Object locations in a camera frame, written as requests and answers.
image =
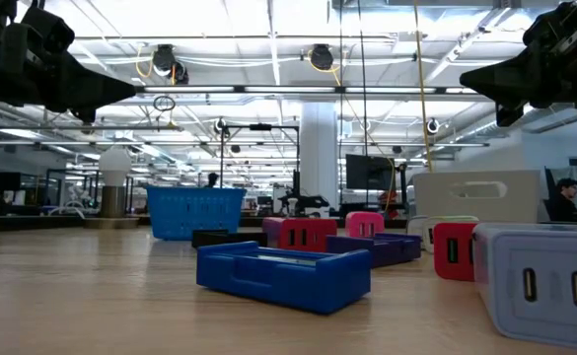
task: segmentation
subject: person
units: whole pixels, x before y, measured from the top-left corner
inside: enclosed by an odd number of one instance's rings
[[[218,175],[216,173],[209,174],[209,183],[205,187],[213,188],[216,185],[216,181],[218,180]]]
[[[548,201],[549,218],[553,222],[577,222],[577,207],[573,203],[577,196],[577,180],[561,178],[555,187],[557,192]]]

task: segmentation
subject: table surface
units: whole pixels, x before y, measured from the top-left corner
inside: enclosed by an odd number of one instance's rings
[[[195,284],[189,243],[149,229],[0,233],[0,354],[577,354],[497,333],[472,283],[430,255],[373,271],[317,316]]]

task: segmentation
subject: pink box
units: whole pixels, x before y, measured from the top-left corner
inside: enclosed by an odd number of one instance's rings
[[[336,235],[336,221],[315,218],[264,218],[271,248],[325,252],[326,237]]]
[[[352,238],[374,238],[385,231],[385,218],[376,212],[351,212],[345,218],[345,234]]]

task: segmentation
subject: red box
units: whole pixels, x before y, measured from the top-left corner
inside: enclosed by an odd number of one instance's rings
[[[474,281],[472,230],[476,223],[443,222],[433,230],[435,271],[441,278]]]
[[[345,235],[352,238],[374,238],[385,231],[385,218],[376,212],[350,212],[345,218]]]
[[[336,221],[315,218],[264,218],[271,248],[325,252],[326,237],[336,235]]]

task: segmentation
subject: blue plastic tray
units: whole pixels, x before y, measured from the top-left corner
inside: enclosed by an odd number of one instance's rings
[[[191,241],[193,231],[238,231],[243,189],[148,186],[147,190],[155,238]]]
[[[371,290],[371,254],[260,248],[256,242],[198,249],[196,283],[213,290],[330,314]]]
[[[327,252],[342,253],[366,249],[373,257],[373,267],[395,265],[421,256],[419,236],[377,233],[371,238],[327,236]]]
[[[577,347],[577,226],[479,224],[474,280],[506,336]]]

